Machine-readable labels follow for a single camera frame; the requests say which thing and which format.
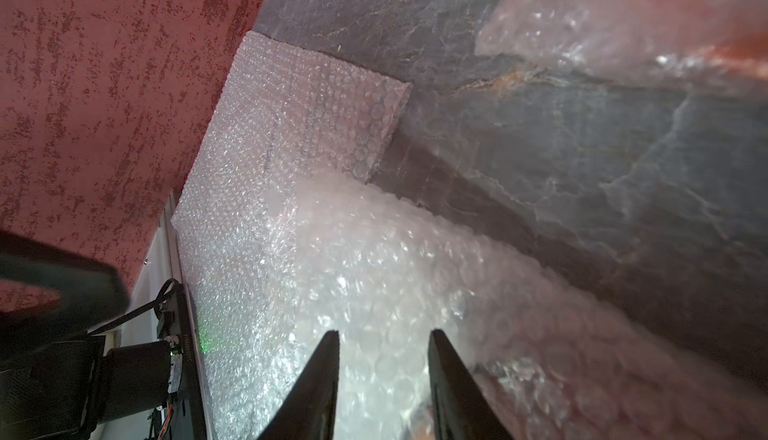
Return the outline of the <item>clear bubble wrap sheet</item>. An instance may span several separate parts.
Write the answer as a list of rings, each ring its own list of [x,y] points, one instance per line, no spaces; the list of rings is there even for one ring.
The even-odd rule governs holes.
[[[172,219],[215,438],[258,437],[323,335],[297,276],[297,181],[366,183],[410,91],[262,34],[238,47]]]

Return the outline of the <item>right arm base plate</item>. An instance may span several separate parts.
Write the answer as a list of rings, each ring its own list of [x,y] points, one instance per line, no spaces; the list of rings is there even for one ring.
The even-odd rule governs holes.
[[[153,313],[157,338],[171,347],[169,394],[162,439],[211,439],[205,382],[192,303],[185,286],[170,279],[161,287]]]

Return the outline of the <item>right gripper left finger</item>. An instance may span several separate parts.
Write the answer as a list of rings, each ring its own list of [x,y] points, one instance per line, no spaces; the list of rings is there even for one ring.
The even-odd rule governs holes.
[[[331,440],[334,436],[340,339],[327,331],[259,440]]]

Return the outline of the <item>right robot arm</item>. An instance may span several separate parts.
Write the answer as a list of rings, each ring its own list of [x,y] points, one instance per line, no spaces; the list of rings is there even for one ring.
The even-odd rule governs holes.
[[[183,423],[186,438],[203,438],[202,397],[182,396],[199,383],[182,351],[168,341],[103,347],[103,337],[88,336],[2,364],[2,438],[87,439],[102,423],[156,408],[167,417],[152,415],[150,438],[167,439]],[[436,438],[510,438],[441,330],[430,334],[428,365]],[[329,331],[261,438],[332,438],[339,372],[340,339]]]

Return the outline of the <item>bubble pink plate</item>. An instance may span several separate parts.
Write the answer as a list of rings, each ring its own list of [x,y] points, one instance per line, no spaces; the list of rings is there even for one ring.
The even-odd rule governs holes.
[[[763,439],[767,398],[515,248],[376,187],[301,177],[291,339],[341,337],[336,435],[432,439],[427,342],[443,331],[518,439]]]

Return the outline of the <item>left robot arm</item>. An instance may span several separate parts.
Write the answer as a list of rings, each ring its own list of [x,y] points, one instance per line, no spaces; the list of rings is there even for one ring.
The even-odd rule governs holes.
[[[82,334],[130,305],[115,267],[8,231],[1,233],[1,278],[53,295],[1,315],[3,363]]]

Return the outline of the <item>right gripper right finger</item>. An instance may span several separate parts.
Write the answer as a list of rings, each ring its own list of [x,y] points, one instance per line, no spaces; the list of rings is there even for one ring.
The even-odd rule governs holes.
[[[428,368],[437,440],[513,439],[440,329],[430,332]]]

